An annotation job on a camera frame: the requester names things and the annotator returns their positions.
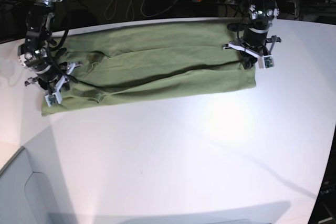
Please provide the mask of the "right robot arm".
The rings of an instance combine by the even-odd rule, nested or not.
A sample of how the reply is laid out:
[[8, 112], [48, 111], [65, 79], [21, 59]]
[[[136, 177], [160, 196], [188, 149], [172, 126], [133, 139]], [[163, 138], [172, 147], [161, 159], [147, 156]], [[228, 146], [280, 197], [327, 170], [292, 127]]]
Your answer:
[[34, 78], [28, 78], [25, 85], [35, 85], [42, 89], [48, 105], [62, 101], [61, 90], [69, 90], [71, 73], [81, 64], [79, 62], [58, 63], [67, 49], [64, 42], [68, 36], [66, 30], [59, 42], [52, 38], [55, 18], [55, 4], [62, 0], [34, 0], [27, 15], [25, 41], [18, 47], [19, 63], [34, 72]]

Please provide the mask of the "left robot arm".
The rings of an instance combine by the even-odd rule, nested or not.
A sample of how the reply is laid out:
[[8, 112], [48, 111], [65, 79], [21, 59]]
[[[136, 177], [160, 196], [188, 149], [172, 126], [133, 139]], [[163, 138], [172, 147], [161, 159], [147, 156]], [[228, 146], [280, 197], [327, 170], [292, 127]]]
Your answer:
[[227, 29], [236, 34], [236, 39], [222, 48], [239, 52], [244, 69], [255, 65], [262, 69], [272, 68], [272, 50], [276, 43], [282, 42], [278, 36], [268, 36], [272, 22], [279, 14], [276, 0], [240, 0], [240, 7], [241, 20], [227, 25]]

